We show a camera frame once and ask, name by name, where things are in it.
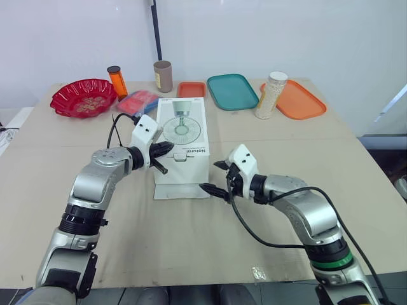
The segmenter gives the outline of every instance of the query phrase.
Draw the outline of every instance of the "red package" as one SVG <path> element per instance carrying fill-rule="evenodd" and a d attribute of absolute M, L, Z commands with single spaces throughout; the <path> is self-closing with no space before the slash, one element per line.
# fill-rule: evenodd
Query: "red package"
<path fill-rule="evenodd" d="M 140 90 L 121 100 L 117 108 L 120 112 L 131 116 L 143 115 L 157 106 L 159 98 L 155 93 Z"/>

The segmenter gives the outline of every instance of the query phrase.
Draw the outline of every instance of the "black pole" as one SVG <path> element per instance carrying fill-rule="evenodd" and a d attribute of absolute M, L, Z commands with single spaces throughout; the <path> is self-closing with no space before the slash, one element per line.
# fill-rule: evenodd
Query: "black pole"
<path fill-rule="evenodd" d="M 153 16 L 155 45 L 157 47 L 158 60 L 163 60 L 163 57 L 161 54 L 160 30 L 158 30 L 158 17 L 157 17 L 157 7 L 155 4 L 155 0 L 154 0 L 154 5 L 151 6 L 151 15 Z"/>

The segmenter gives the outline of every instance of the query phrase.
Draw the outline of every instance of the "teal tray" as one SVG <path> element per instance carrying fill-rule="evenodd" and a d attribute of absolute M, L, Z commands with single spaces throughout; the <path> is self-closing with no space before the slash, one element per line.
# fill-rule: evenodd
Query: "teal tray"
<path fill-rule="evenodd" d="M 240 74 L 217 75 L 207 80 L 215 104 L 223 110 L 255 108 L 259 98 L 247 79 Z"/>

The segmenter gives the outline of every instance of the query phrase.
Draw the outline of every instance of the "small orange tray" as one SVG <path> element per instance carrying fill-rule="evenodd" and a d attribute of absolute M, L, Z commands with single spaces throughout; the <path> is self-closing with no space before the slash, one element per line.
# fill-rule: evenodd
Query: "small orange tray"
<path fill-rule="evenodd" d="M 184 81 L 178 85 L 177 97 L 205 97 L 206 86 L 199 81 Z"/>
<path fill-rule="evenodd" d="M 265 84 L 260 86 L 263 92 Z M 309 119 L 326 112 L 326 105 L 299 83 L 287 81 L 277 101 L 277 108 L 291 119 Z"/>

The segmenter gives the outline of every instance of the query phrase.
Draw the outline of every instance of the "white wall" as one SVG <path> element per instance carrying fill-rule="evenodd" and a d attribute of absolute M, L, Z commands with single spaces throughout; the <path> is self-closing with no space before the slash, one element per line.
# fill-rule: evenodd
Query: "white wall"
<path fill-rule="evenodd" d="M 153 80 L 145 0 L 3 2 L 0 107 L 31 105 L 54 82 L 106 78 L 111 64 L 126 80 Z M 356 135 L 407 83 L 405 0 L 156 2 L 174 79 L 309 77 Z"/>
<path fill-rule="evenodd" d="M 143 0 L 3 0 L 0 107 L 34 105 L 53 83 L 153 77 L 151 12 Z"/>

